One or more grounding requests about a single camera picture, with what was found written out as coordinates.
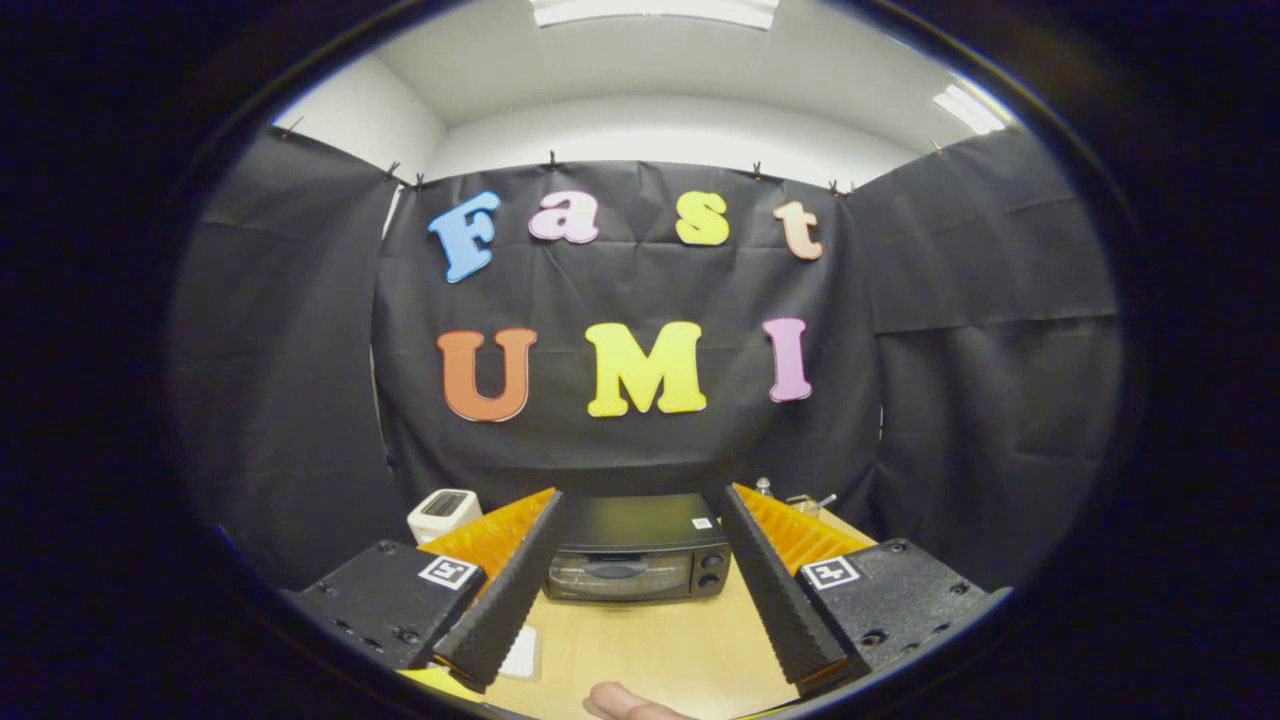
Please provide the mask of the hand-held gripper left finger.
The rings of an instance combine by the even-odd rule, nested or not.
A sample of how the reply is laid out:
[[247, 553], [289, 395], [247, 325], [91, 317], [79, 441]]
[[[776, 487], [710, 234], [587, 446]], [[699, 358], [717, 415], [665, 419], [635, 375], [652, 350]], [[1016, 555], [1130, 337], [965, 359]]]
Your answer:
[[444, 667], [483, 693], [538, 597], [567, 523], [548, 488], [421, 546], [384, 539], [285, 597], [392, 671]]

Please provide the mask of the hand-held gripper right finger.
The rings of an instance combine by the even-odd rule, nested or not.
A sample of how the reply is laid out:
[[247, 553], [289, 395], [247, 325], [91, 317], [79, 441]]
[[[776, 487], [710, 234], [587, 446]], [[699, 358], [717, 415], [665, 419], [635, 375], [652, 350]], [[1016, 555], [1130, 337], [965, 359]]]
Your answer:
[[724, 489], [721, 524], [781, 671], [804, 698], [897, 671], [1010, 594], [913, 541], [850, 536], [739, 484]]

